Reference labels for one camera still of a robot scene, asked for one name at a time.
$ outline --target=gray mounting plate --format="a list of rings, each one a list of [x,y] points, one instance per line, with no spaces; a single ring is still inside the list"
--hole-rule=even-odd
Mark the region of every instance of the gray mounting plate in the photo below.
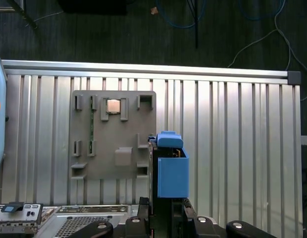
[[[147,139],[156,133],[153,91],[74,91],[70,110],[72,179],[147,175]]]

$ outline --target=slot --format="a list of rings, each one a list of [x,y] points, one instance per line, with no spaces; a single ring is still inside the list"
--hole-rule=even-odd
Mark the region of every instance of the slot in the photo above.
[[[148,167],[138,167],[137,168],[137,177],[147,177],[148,176]]]
[[[137,133],[137,148],[138,149],[147,149],[148,148],[148,144],[141,144],[140,143],[140,134]]]
[[[152,95],[138,95],[137,96],[137,110],[144,109],[151,111],[154,109],[154,102],[153,102]]]
[[[89,145],[88,145],[88,147],[89,147],[89,152],[88,152],[88,156],[89,157],[93,157],[93,156],[95,156],[95,141],[94,140],[90,140],[89,141]]]
[[[120,120],[128,120],[128,98],[120,99]]]
[[[79,157],[81,155],[81,146],[82,146],[81,140],[77,140],[74,142],[74,145],[73,145],[73,156],[74,157]]]

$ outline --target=metal screw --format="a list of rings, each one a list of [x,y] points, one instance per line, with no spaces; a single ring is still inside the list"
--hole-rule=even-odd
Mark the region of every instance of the metal screw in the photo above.
[[[242,224],[237,223],[237,222],[233,223],[233,226],[236,227],[237,229],[241,229],[243,227]]]
[[[106,225],[101,223],[101,224],[99,224],[98,228],[99,229],[104,229],[104,228],[106,228]]]
[[[199,222],[206,222],[206,218],[204,218],[204,217],[199,217],[199,218],[198,218],[198,221],[199,221]]]

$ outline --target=small gray block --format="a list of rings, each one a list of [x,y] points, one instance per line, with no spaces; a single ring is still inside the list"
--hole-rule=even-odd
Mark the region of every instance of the small gray block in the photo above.
[[[120,147],[115,150],[115,165],[130,166],[132,163],[132,149],[133,147]]]
[[[101,120],[108,120],[107,100],[108,98],[101,98]]]
[[[74,109],[77,111],[81,111],[83,109],[82,95],[74,96]]]
[[[91,109],[93,111],[98,109],[98,97],[96,95],[91,96]]]

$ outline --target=silver metal frame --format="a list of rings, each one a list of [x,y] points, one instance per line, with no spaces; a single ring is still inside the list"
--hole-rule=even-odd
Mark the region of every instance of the silver metal frame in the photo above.
[[[3,60],[6,143],[0,202],[134,204],[147,178],[73,181],[74,90],[155,91],[157,132],[181,134],[190,201],[221,226],[242,219],[302,237],[300,86],[288,73],[229,68]]]
[[[288,84],[286,71],[24,60],[2,63],[7,74]]]
[[[21,9],[25,10],[25,1],[19,0]],[[0,12],[15,12],[15,10],[12,7],[1,7],[0,6]]]

